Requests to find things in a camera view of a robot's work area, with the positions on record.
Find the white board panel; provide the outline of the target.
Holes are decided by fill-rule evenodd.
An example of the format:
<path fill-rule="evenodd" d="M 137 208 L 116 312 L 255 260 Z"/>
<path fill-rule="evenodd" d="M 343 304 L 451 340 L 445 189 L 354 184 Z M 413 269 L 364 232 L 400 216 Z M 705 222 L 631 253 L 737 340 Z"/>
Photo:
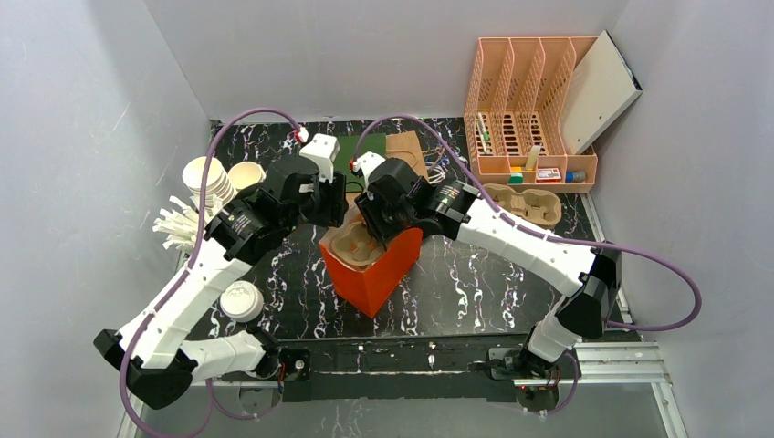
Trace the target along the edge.
<path fill-rule="evenodd" d="M 602 31 L 571 75 L 560 118 L 566 152 L 584 153 L 642 92 L 610 33 Z"/>

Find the red small box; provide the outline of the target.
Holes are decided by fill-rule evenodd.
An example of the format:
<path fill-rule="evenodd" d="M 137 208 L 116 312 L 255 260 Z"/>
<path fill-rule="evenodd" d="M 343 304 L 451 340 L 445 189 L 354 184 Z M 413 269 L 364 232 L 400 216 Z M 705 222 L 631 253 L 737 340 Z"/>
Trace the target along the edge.
<path fill-rule="evenodd" d="M 538 168 L 536 171 L 537 183 L 561 183 L 562 180 L 559 168 Z"/>

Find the metal base rail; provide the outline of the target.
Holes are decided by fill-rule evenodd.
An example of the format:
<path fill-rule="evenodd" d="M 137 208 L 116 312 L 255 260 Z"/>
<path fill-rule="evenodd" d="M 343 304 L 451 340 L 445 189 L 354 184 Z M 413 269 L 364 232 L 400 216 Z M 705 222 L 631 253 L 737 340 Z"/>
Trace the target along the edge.
<path fill-rule="evenodd" d="M 501 376 L 518 335 L 287 342 L 283 384 L 232 374 L 170 406 L 155 431 L 199 437 L 684 437 L 661 351 L 586 342 L 553 377 Z"/>

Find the green cup of straws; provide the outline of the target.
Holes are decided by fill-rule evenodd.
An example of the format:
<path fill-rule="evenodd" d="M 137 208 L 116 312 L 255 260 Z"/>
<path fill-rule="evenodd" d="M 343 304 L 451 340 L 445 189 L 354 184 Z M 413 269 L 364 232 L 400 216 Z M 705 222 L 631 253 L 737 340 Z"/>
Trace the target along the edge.
<path fill-rule="evenodd" d="M 191 252 L 197 239 L 199 211 L 174 195 L 169 197 L 169 202 L 172 206 L 160 210 L 152 223 L 152 231 L 166 235 L 164 249 Z"/>

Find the brown kraft paper bag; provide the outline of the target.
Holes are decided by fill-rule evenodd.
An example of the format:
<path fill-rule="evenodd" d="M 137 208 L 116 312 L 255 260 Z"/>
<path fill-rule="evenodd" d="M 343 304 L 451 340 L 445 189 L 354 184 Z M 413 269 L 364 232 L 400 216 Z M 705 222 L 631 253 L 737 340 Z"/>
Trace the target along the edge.
<path fill-rule="evenodd" d="M 385 156 L 387 158 L 404 160 L 416 174 L 428 177 L 423 151 L 415 131 L 390 134 L 386 136 L 385 140 Z"/>

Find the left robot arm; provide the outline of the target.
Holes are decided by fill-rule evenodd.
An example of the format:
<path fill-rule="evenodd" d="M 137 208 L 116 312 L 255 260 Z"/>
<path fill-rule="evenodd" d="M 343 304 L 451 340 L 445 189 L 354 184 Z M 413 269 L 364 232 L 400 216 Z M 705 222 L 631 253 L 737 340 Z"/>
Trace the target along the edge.
<path fill-rule="evenodd" d="M 339 226 L 348 209 L 346 177 L 331 158 L 287 155 L 205 224 L 198 253 L 140 315 L 93 344 L 122 372 L 120 386 L 152 409 L 164 408 L 192 383 L 257 371 L 276 352 L 267 334 L 247 328 L 200 341 L 188 334 L 225 290 L 301 224 Z"/>

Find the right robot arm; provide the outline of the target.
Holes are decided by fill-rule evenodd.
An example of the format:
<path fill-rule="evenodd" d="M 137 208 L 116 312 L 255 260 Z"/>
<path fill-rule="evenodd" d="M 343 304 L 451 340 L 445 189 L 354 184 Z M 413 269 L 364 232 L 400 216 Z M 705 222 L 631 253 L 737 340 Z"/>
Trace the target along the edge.
<path fill-rule="evenodd" d="M 559 243 L 555 234 L 490 205 L 476 187 L 454 178 L 431 184 L 401 159 L 368 152 L 350 169 L 365 181 L 356 204 L 381 244 L 418 228 L 502 256 L 563 295 L 530 331 L 520 368 L 545 370 L 580 341 L 602 336 L 620 287 L 620 251 Z"/>

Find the pulp cup carrier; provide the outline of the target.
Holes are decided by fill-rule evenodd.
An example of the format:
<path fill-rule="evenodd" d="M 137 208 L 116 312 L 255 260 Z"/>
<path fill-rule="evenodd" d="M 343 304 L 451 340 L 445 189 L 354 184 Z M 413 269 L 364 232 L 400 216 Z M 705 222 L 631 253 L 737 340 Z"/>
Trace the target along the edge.
<path fill-rule="evenodd" d="M 385 254 L 384 245 L 370 235 L 364 222 L 344 227 L 334 236 L 330 248 L 339 260 L 359 269 L 374 264 Z"/>

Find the tall stack paper cups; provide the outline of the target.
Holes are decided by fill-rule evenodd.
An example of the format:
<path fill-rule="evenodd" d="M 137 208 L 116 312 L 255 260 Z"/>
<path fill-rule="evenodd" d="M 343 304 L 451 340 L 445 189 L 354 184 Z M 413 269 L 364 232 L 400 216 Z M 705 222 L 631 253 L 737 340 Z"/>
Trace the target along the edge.
<path fill-rule="evenodd" d="M 237 189 L 217 158 L 209 161 L 208 168 L 205 168 L 206 159 L 206 156 L 201 156 L 185 165 L 182 172 L 183 183 L 193 194 L 197 206 L 200 205 L 202 187 L 206 208 L 213 208 L 216 203 L 225 205 L 236 196 Z"/>

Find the orange paper bag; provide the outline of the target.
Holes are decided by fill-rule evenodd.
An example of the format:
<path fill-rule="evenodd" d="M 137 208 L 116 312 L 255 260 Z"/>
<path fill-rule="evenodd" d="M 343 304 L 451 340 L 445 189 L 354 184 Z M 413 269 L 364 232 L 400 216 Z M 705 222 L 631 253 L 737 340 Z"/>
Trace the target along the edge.
<path fill-rule="evenodd" d="M 385 246 L 385 254 L 377 262 L 359 269 L 339 260 L 330 248 L 343 228 L 330 229 L 323 235 L 319 243 L 323 260 L 335 292 L 372 318 L 417 261 L 423 233 L 417 228 L 403 231 Z"/>

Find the stack of pulp cup carriers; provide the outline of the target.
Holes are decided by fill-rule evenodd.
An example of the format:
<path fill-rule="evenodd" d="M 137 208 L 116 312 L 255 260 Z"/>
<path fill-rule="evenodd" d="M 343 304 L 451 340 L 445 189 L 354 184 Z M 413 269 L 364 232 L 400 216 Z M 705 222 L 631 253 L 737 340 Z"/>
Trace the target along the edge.
<path fill-rule="evenodd" d="M 562 217 L 561 201 L 555 193 L 538 189 L 517 192 L 495 183 L 484 187 L 498 206 L 542 228 L 553 229 Z"/>

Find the pink desk file organizer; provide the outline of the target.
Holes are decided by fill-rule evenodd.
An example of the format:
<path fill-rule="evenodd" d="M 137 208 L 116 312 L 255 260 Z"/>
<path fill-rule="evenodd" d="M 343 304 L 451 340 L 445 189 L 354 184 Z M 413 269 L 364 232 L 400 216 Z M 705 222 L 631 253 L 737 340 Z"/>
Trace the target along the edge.
<path fill-rule="evenodd" d="M 481 183 L 517 191 L 587 193 L 595 184 L 593 149 L 569 155 L 560 118 L 577 63 L 592 36 L 481 37 L 463 112 L 471 172 Z M 538 168 L 559 168 L 562 182 L 536 182 Z"/>

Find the white cup lids stack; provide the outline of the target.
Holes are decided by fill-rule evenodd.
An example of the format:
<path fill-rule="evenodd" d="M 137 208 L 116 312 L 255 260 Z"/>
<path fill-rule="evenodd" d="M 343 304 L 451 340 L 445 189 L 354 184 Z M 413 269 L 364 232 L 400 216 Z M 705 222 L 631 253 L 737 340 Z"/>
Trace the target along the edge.
<path fill-rule="evenodd" d="M 220 296 L 221 310 L 232 320 L 247 323 L 260 316 L 265 305 L 261 291 L 251 282 L 238 280 Z"/>

